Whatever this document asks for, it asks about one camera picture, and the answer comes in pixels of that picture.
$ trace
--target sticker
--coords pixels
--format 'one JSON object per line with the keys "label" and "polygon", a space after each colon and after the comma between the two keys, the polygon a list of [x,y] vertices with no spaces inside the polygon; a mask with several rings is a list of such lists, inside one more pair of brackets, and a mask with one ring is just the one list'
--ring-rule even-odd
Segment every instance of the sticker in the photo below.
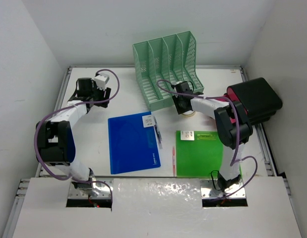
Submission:
{"label": "sticker", "polygon": [[197,140],[216,140],[216,135],[214,134],[197,134]]}
{"label": "sticker", "polygon": [[181,140],[194,140],[194,131],[181,130]]}
{"label": "sticker", "polygon": [[144,128],[155,125],[152,115],[142,116],[142,122]]}

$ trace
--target green folder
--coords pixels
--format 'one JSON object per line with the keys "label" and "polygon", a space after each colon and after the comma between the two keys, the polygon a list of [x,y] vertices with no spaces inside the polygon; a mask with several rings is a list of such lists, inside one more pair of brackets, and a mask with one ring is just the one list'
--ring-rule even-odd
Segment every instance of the green folder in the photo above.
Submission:
{"label": "green folder", "polygon": [[181,131],[176,132],[177,177],[211,178],[211,172],[220,169],[222,158],[223,144],[217,132],[194,131],[194,140],[181,140]]}

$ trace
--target white platform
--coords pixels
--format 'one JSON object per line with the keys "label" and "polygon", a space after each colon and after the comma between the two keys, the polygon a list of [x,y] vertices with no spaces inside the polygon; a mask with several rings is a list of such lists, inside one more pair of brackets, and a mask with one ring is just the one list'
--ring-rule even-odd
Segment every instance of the white platform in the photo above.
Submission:
{"label": "white platform", "polygon": [[[73,68],[63,98],[62,107],[75,90],[76,80],[81,77],[93,77],[100,68]],[[108,118],[125,116],[148,111],[141,91],[135,79],[134,68],[111,68],[120,78],[121,89],[118,95],[109,103],[108,108],[93,107],[74,127],[73,135],[76,146],[76,156],[86,166],[93,169],[98,176],[111,176],[108,142]],[[220,96],[226,92],[229,85],[242,82],[239,69],[197,69],[197,76],[204,85],[204,93],[208,96]],[[117,83],[110,74],[108,84],[114,94]],[[175,107],[169,107],[153,112],[156,116],[163,139],[163,149],[160,150],[161,167],[157,169],[142,170],[116,176],[142,176],[142,177],[172,177],[172,147],[175,145],[176,130],[205,130],[214,131],[214,120],[197,113],[191,118],[184,118],[177,114]],[[267,176],[263,156],[258,142],[256,130],[245,146],[243,156],[253,155],[257,158],[259,168],[257,175]],[[244,178],[248,178],[254,171],[253,161],[242,163]]]}
{"label": "white platform", "polygon": [[112,212],[66,208],[68,184],[32,178],[13,238],[301,237],[281,177],[255,177],[231,208],[202,208],[197,179],[116,178]]}

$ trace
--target white wall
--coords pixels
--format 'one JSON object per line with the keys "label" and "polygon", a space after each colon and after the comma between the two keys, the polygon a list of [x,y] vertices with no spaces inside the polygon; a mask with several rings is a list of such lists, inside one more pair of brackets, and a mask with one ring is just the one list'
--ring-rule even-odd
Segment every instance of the white wall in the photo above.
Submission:
{"label": "white wall", "polygon": [[21,178],[35,174],[35,124],[52,111],[63,71],[21,0],[0,0],[0,237]]}
{"label": "white wall", "polygon": [[190,30],[198,64],[246,62],[274,0],[23,0],[62,67],[133,64],[132,44]]}
{"label": "white wall", "polygon": [[265,77],[283,100],[283,108],[265,128],[307,238],[307,0],[277,1],[247,72],[250,78]]}

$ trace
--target blue plastic folder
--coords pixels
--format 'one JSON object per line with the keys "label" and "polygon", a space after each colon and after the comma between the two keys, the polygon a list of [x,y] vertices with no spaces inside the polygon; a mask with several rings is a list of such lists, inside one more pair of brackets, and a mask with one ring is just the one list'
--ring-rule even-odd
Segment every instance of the blue plastic folder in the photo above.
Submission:
{"label": "blue plastic folder", "polygon": [[147,115],[151,112],[108,119],[112,175],[161,166],[155,129],[142,121]]}

